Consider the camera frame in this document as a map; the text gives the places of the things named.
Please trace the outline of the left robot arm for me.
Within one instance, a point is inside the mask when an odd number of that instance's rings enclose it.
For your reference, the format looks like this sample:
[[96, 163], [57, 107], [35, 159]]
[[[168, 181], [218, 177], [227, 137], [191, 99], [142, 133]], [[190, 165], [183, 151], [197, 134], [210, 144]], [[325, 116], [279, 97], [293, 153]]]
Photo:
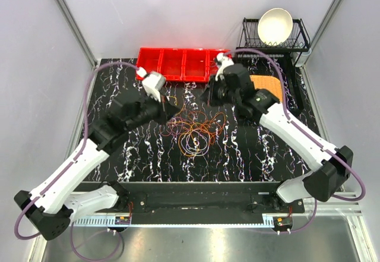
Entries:
[[20, 216], [28, 218], [38, 234], [50, 241], [86, 215], [104, 209], [124, 211], [129, 191], [116, 181], [81, 195], [72, 192], [127, 141], [130, 131], [151, 121], [164, 125], [179, 111], [163, 94], [158, 99], [136, 90], [117, 95], [107, 113], [92, 123], [80, 145], [47, 180], [32, 191], [15, 195]]

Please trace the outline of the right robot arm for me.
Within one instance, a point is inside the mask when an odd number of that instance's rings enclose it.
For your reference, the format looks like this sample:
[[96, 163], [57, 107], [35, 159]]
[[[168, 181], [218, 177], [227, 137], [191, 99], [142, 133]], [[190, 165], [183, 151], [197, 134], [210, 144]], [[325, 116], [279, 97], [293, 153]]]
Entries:
[[285, 211], [301, 198], [326, 202], [349, 178], [353, 152], [325, 141], [290, 114], [272, 92], [255, 88], [243, 65], [226, 67], [220, 78], [210, 76], [201, 98], [209, 106], [235, 106], [240, 116], [272, 131], [307, 164], [307, 174], [283, 181], [270, 197], [275, 212]]

